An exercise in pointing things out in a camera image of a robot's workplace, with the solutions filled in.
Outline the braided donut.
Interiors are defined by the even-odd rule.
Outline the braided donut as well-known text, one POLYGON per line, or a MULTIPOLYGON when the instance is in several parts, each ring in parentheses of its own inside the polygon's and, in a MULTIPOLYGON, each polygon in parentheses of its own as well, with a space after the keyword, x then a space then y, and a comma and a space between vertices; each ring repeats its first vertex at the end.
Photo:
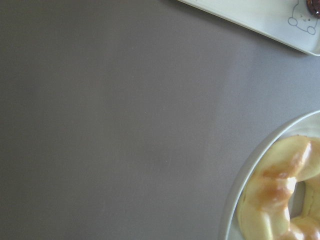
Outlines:
POLYGON ((246 240, 320 238, 320 140, 294 135, 277 140, 263 155, 237 204, 246 240), (290 216, 296 184, 305 184, 300 215, 290 216))

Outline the cream serving tray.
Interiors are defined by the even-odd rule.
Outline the cream serving tray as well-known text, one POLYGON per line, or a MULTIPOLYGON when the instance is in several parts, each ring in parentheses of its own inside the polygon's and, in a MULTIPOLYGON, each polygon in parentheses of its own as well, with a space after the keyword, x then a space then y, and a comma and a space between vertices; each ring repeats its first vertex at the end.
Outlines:
POLYGON ((305 0, 184 0, 184 4, 303 53, 320 54, 320 20, 305 0))

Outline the dark tea bottle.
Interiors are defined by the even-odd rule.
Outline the dark tea bottle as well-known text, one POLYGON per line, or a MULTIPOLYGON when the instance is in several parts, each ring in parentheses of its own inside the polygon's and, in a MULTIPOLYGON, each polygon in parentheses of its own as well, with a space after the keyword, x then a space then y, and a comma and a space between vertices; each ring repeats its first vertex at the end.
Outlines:
POLYGON ((309 12, 319 18, 320 17, 320 0, 306 0, 309 12))

